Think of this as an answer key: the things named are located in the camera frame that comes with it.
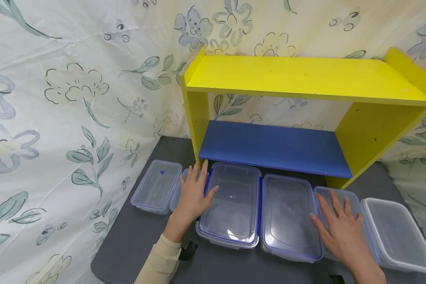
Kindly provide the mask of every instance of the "fabric backdrop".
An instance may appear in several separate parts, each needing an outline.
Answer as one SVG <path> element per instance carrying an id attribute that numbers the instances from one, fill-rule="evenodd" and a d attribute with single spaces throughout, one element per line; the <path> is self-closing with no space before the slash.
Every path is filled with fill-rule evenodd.
<path id="1" fill-rule="evenodd" d="M 0 0 L 0 283 L 99 282 L 90 261 L 160 136 L 189 136 L 178 73 L 199 45 L 357 59 L 395 45 L 426 69 L 426 0 Z M 210 105 L 333 131 L 350 103 Z M 426 119 L 384 162 L 426 233 Z"/>

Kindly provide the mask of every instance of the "hand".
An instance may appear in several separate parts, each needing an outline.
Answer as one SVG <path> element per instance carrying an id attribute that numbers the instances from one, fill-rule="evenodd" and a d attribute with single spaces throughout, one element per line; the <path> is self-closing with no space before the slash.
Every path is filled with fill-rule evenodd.
<path id="1" fill-rule="evenodd" d="M 189 225 L 199 217 L 212 203 L 212 198 L 218 191 L 218 186 L 210 189 L 204 197 L 205 179 L 207 177 L 208 160 L 204 161 L 199 179 L 199 163 L 194 168 L 189 166 L 186 181 L 180 176 L 181 193 L 177 209 L 169 217 L 168 224 L 163 234 L 175 243 L 181 242 L 183 234 Z"/>
<path id="2" fill-rule="evenodd" d="M 334 191 L 330 191 L 333 209 L 327 201 L 317 193 L 321 211 L 327 219 L 329 230 L 313 213 L 310 214 L 314 226 L 320 234 L 320 239 L 327 251 L 344 264 L 353 274 L 359 284 L 386 283 L 385 275 L 375 263 L 362 235 L 363 216 L 353 216 L 350 201 L 346 197 L 344 207 L 339 202 Z"/>

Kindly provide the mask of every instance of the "clear plastic container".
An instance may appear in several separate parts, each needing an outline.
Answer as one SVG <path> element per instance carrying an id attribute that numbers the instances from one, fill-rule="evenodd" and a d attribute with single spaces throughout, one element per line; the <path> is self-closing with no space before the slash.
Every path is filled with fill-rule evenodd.
<path id="1" fill-rule="evenodd" d="M 267 174 L 262 197 L 262 249 L 286 260 L 320 260 L 320 237 L 309 218 L 317 213 L 309 182 Z"/>
<path id="2" fill-rule="evenodd" d="M 201 171 L 199 170 L 199 172 L 197 173 L 196 180 L 199 179 L 200 173 L 201 173 Z M 182 177 L 183 177 L 183 180 L 186 181 L 187 168 L 185 168 L 183 170 Z M 175 183 L 175 191 L 174 191 L 172 200 L 170 201 L 170 211 L 172 211 L 172 212 L 174 212 L 175 209 L 177 209 L 178 201 L 180 200 L 181 189 L 182 189 L 182 185 L 180 183 L 180 180 L 177 179 L 177 181 Z"/>
<path id="3" fill-rule="evenodd" d="M 377 239 L 380 266 L 426 273 L 426 240 L 409 210 L 400 203 L 377 198 L 361 202 Z"/>
<path id="4" fill-rule="evenodd" d="M 341 202 L 341 204 L 344 204 L 345 197 L 349 198 L 350 207 L 352 209 L 352 214 L 355 217 L 357 216 L 358 213 L 363 215 L 364 222 L 363 222 L 362 228 L 361 228 L 362 235 L 363 235 L 364 239 L 366 240 L 366 244 L 368 245 L 368 248 L 369 248 L 369 251 L 372 254 L 372 257 L 374 258 L 376 263 L 380 263 L 380 257 L 378 255 L 378 248 L 377 248 L 377 241 L 375 240 L 375 236 L 372 233 L 372 229 L 371 229 L 370 224 L 369 224 L 368 216 L 366 215 L 366 212 L 364 211 L 362 204 L 360 203 L 360 200 L 356 196 L 356 194 L 354 194 L 351 191 L 344 191 L 344 190 L 341 190 L 341 189 L 332 189 L 332 188 L 328 188 L 328 187 L 324 187 L 324 186 L 316 186 L 314 188 L 314 191 L 325 198 L 325 200 L 329 204 L 333 213 L 335 213 L 335 211 L 333 209 L 330 191 L 334 191 L 336 193 L 336 196 L 338 197 L 339 202 Z M 326 219 L 325 215 L 323 214 L 323 212 L 321 211 L 319 205 L 318 205 L 317 210 L 318 210 L 318 213 L 320 214 L 320 219 L 322 220 L 323 225 L 328 230 L 329 226 L 328 226 L 328 223 L 327 223 L 327 219 Z M 336 257 L 333 257 L 324 247 L 323 247 L 323 257 L 326 257 L 330 260 L 336 260 L 337 261 Z"/>
<path id="5" fill-rule="evenodd" d="M 205 194 L 216 185 L 219 190 L 196 223 L 197 233 L 211 243 L 232 249 L 256 247 L 261 176 L 257 168 L 215 163 Z"/>
<path id="6" fill-rule="evenodd" d="M 182 165 L 177 163 L 153 161 L 131 197 L 132 205 L 160 215 L 169 213 L 169 201 L 181 170 Z"/>

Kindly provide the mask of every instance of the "dark gray tabletop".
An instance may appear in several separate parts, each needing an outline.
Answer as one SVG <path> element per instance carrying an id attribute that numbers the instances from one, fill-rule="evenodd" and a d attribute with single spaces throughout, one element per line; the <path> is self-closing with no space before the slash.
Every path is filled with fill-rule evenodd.
<path id="1" fill-rule="evenodd" d="M 132 206 L 133 195 L 147 168 L 155 159 L 180 163 L 183 168 L 194 164 L 191 140 L 161 137 L 147 164 L 125 201 L 114 225 L 91 263 L 94 275 L 108 284 L 132 284 L 150 253 L 151 247 L 163 232 L 169 215 L 144 212 Z M 323 176 L 260 168 L 262 175 L 282 174 L 308 180 L 312 187 L 325 186 Z M 374 164 L 348 188 L 360 199 L 376 197 L 405 202 L 382 165 Z M 191 240 L 198 245 L 192 260 L 181 261 L 172 283 L 296 283 L 329 284 L 331 279 L 344 279 L 353 284 L 350 273 L 340 263 L 323 259 L 314 264 L 292 262 L 266 254 L 258 246 L 252 250 L 233 250 L 210 244 L 199 237 L 194 226 L 188 229 L 184 242 Z M 389 284 L 426 284 L 426 274 L 403 273 L 384 269 Z"/>

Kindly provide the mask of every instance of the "yellow shelf top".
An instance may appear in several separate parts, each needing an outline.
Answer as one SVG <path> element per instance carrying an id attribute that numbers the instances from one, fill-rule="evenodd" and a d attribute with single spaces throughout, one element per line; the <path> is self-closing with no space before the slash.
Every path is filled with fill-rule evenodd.
<path id="1" fill-rule="evenodd" d="M 187 90 L 426 106 L 426 95 L 380 60 L 198 56 Z"/>

